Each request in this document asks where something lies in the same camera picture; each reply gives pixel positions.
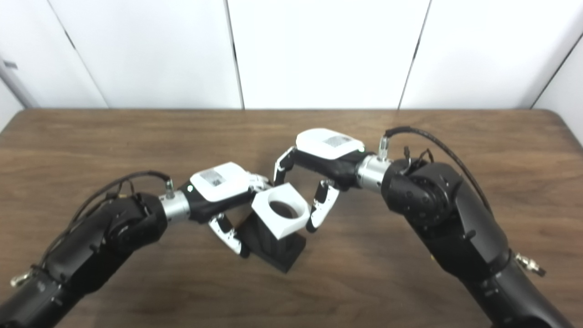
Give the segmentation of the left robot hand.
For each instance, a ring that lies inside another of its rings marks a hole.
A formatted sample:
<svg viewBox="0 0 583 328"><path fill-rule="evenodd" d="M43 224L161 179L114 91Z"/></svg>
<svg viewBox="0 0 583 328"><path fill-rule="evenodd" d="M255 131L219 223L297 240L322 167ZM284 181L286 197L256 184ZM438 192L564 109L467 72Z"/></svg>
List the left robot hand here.
<svg viewBox="0 0 583 328"><path fill-rule="evenodd" d="M209 226L231 251L246 259L249 247L240 239L226 212L249 204L257 193L272 187L268 177L227 162L196 172L178 191L188 203L188 220Z"/></svg>

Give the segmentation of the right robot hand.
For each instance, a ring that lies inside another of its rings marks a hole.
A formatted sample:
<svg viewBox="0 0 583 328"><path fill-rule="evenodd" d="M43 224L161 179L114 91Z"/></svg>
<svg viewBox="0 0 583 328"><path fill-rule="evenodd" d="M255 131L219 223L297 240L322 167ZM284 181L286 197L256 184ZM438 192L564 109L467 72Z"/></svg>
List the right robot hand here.
<svg viewBox="0 0 583 328"><path fill-rule="evenodd" d="M274 164L274 185L285 182L294 166L323 176L315 192L306 230L314 233L325 221L341 192L358 187L358 166L370 155L362 141L327 128L299 133L296 143Z"/></svg>

